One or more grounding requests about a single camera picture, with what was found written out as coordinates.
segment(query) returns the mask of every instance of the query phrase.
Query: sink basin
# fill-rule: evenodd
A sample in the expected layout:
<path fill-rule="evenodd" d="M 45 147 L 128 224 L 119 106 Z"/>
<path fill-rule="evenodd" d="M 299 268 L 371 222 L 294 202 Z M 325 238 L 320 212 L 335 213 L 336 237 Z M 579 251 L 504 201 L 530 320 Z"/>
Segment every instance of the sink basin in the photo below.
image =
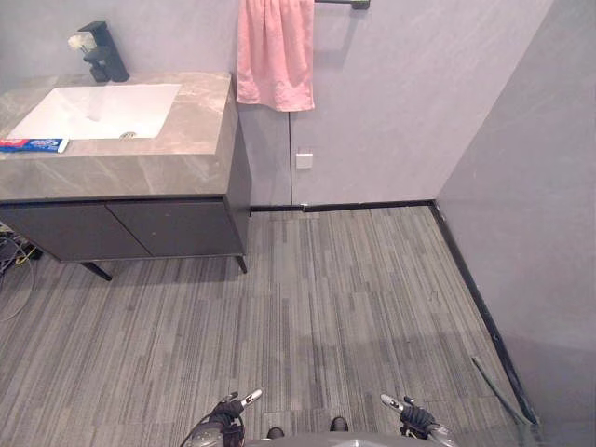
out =
<path fill-rule="evenodd" d="M 8 138 L 155 138 L 180 84 L 54 88 Z"/>

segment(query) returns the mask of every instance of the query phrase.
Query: dark gray cabinet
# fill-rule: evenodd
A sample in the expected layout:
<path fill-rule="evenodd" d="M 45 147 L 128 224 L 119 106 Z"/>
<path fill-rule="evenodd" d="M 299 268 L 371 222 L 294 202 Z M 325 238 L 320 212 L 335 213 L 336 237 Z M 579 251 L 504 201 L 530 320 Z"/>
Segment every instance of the dark gray cabinet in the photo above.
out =
<path fill-rule="evenodd" d="M 244 253 L 222 200 L 108 202 L 107 207 L 152 256 Z"/>
<path fill-rule="evenodd" d="M 150 256 L 103 203 L 6 206 L 0 221 L 61 261 Z"/>
<path fill-rule="evenodd" d="M 239 124 L 233 149 L 216 193 L 28 203 L 2 203 L 0 197 L 0 221 L 60 261 L 82 263 L 105 279 L 111 277 L 93 261 L 235 256 L 246 273 L 251 172 Z"/>

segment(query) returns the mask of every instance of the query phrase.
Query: toothpaste tube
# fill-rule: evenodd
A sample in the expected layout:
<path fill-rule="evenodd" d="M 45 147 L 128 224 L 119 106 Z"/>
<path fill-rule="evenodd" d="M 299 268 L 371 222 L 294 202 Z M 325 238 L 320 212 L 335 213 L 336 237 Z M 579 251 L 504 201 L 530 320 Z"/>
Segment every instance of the toothpaste tube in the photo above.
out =
<path fill-rule="evenodd" d="M 57 152 L 66 149 L 68 139 L 0 140 L 0 152 Z"/>

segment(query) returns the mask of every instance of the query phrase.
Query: gray carpet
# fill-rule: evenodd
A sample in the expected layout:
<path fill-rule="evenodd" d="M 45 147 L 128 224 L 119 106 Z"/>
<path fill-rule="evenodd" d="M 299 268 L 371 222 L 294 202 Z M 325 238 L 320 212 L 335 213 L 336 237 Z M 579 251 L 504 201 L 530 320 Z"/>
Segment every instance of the gray carpet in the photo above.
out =
<path fill-rule="evenodd" d="M 512 424 L 469 360 L 515 400 L 429 209 L 254 214 L 247 262 L 103 263 L 111 283 L 35 263 L 30 303 L 0 324 L 0 445 L 176 445 L 221 396 L 257 386 L 251 438 L 337 414 L 395 433 L 381 392 L 455 432 Z M 10 272 L 0 318 L 26 274 Z"/>

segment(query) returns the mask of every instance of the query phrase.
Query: marble countertop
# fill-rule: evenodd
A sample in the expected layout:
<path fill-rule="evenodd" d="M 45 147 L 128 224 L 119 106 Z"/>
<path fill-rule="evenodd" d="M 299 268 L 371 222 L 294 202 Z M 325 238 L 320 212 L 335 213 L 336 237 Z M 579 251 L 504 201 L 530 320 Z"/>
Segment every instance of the marble countertop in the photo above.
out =
<path fill-rule="evenodd" d="M 237 108 L 228 73 L 132 74 L 124 84 L 181 84 L 154 139 L 70 141 L 63 154 L 0 154 L 0 202 L 218 196 L 229 183 Z M 5 138 L 53 89 L 90 75 L 38 78 L 0 96 Z"/>

